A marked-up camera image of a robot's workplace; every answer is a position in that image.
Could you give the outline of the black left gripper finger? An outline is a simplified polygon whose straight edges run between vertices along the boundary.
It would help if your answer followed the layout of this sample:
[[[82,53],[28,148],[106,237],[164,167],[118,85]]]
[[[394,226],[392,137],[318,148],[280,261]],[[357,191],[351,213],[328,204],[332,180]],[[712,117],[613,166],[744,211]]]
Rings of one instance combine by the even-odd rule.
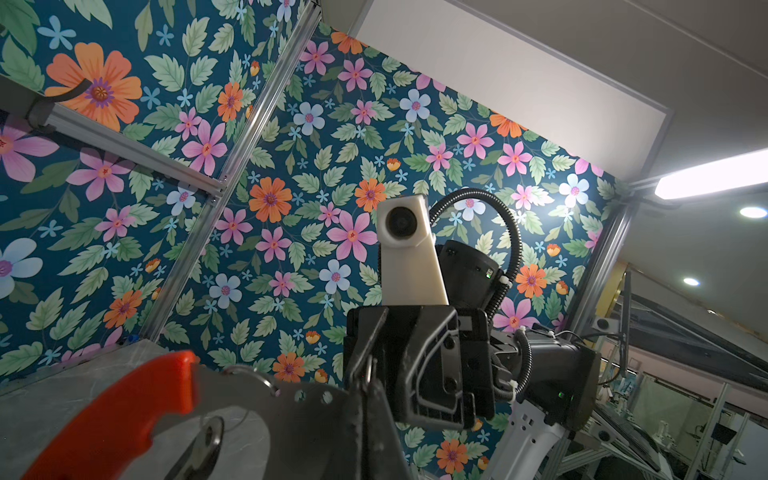
[[[323,479],[409,479],[382,383],[356,380],[344,401]]]

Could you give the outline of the red keyring opener tool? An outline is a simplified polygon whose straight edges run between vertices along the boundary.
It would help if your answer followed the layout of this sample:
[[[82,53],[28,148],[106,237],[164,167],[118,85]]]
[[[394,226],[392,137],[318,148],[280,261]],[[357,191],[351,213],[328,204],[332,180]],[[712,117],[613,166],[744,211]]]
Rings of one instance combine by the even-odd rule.
[[[264,422],[264,478],[318,479],[341,430],[345,391],[291,383],[252,367],[221,372],[190,351],[139,366],[78,413],[24,473],[26,479],[118,479],[161,433],[237,407]]]

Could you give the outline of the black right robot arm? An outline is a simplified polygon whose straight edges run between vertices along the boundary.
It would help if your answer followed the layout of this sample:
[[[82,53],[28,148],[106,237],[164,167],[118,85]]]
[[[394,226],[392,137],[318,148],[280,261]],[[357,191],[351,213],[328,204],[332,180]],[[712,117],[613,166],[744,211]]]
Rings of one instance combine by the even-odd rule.
[[[328,469],[349,479],[405,479],[396,424],[470,427],[513,404],[485,471],[531,479],[555,444],[580,430],[595,404],[595,351],[545,331],[490,329],[486,295],[503,277],[483,272],[470,250],[431,241],[385,242],[382,303],[350,311],[344,342],[341,451]]]

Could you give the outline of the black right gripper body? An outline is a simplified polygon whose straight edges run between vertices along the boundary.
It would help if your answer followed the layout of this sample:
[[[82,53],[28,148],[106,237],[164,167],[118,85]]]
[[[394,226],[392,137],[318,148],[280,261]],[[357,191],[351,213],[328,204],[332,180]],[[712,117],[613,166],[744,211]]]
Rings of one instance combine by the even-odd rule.
[[[365,306],[347,314],[344,385],[379,381],[393,419],[467,430],[495,416],[488,317],[481,309]]]

